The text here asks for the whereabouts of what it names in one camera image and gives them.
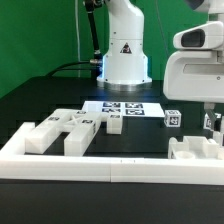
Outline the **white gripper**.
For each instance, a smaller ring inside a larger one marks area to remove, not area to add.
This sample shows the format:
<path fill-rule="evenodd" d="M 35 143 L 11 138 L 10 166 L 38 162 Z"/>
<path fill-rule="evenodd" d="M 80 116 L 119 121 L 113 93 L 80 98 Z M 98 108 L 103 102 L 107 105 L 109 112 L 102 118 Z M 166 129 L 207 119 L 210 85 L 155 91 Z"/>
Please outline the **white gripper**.
<path fill-rule="evenodd" d="M 166 64 L 163 92 L 168 99 L 199 101 L 214 131 L 214 103 L 224 103 L 224 0 L 184 0 L 208 21 L 177 33 L 177 49 Z"/>

